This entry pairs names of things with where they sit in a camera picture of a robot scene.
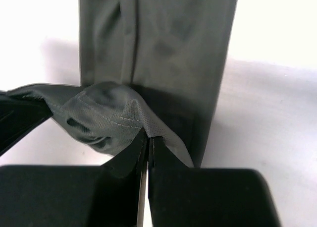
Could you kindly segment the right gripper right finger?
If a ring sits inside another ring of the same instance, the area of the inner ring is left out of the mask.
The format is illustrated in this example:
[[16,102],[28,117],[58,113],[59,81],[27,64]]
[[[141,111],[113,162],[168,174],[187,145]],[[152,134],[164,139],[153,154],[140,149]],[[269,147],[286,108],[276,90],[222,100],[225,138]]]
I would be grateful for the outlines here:
[[150,139],[148,197],[156,227],[281,225],[258,171],[187,167],[160,137]]

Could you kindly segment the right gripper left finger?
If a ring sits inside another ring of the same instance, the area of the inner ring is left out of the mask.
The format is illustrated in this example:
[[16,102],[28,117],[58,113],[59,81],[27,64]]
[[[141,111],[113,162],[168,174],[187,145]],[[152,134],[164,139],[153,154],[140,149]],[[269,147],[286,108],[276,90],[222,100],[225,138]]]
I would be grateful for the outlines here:
[[3,166],[3,227],[135,227],[148,138],[101,166]]

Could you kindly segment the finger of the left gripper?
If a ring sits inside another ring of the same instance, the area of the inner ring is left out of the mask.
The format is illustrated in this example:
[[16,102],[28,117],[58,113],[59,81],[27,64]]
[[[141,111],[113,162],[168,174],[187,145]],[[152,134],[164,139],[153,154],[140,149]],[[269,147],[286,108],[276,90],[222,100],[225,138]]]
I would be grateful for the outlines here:
[[29,132],[52,117],[41,99],[16,99],[0,96],[0,154],[3,155]]

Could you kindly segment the dark grey t shirt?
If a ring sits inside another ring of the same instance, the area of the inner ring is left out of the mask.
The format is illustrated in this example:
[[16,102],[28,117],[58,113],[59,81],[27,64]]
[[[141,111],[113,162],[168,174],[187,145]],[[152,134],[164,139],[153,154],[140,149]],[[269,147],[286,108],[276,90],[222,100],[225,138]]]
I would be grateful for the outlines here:
[[32,84],[13,100],[47,105],[74,139],[117,155],[141,129],[199,167],[237,0],[79,0],[81,85]]

